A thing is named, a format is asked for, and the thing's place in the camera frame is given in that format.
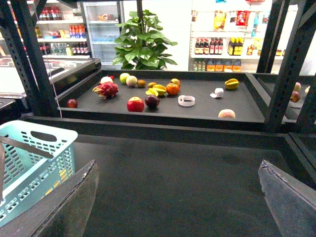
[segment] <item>glass door fridge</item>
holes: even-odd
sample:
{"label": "glass door fridge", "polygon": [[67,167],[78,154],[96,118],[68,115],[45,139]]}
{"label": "glass door fridge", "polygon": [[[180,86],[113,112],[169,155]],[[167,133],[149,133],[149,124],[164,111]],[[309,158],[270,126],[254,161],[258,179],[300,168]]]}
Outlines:
{"label": "glass door fridge", "polygon": [[99,58],[104,69],[120,69],[112,61],[116,57],[114,40],[120,34],[115,24],[124,22],[122,1],[84,2],[83,9],[92,57]]}

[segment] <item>light blue plastic basket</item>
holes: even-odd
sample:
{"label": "light blue plastic basket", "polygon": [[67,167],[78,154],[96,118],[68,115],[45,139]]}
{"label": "light blue plastic basket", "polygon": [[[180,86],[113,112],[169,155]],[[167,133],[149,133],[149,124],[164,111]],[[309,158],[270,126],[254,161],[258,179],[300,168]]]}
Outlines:
{"label": "light blue plastic basket", "polygon": [[[44,134],[45,140],[40,139],[38,133]],[[72,130],[16,120],[1,125],[0,136],[29,144],[54,156],[49,159],[3,144],[5,170],[0,203],[1,227],[75,173],[73,142],[78,134]],[[48,136],[54,139],[47,141]]]}

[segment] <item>potted plant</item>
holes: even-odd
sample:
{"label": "potted plant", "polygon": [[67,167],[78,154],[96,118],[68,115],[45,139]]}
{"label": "potted plant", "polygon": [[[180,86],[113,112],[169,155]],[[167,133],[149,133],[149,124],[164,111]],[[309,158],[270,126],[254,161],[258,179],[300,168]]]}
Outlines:
{"label": "potted plant", "polygon": [[166,64],[177,65],[168,58],[171,54],[163,53],[166,45],[177,45],[167,39],[159,25],[156,14],[148,10],[143,11],[143,19],[139,19],[136,11],[129,14],[132,18],[126,23],[116,24],[122,27],[120,36],[114,41],[119,47],[114,47],[117,52],[113,64],[123,63],[122,69],[137,70],[162,70]]}

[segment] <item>dragon fruit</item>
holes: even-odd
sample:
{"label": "dragon fruit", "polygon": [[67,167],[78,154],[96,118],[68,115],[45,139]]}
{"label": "dragon fruit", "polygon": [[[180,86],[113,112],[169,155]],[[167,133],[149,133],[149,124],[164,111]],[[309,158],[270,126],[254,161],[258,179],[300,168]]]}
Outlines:
{"label": "dragon fruit", "polygon": [[112,82],[105,82],[103,84],[100,84],[93,88],[94,92],[98,93],[100,97],[104,97],[106,99],[107,97],[113,97],[118,93],[118,85],[112,83]]}

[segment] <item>orange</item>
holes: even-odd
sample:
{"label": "orange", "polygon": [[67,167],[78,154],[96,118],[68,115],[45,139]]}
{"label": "orange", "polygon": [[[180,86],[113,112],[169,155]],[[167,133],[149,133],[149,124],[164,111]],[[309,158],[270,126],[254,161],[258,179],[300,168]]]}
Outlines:
{"label": "orange", "polygon": [[180,87],[177,84],[169,83],[166,86],[166,90],[169,95],[177,95],[180,91]]}

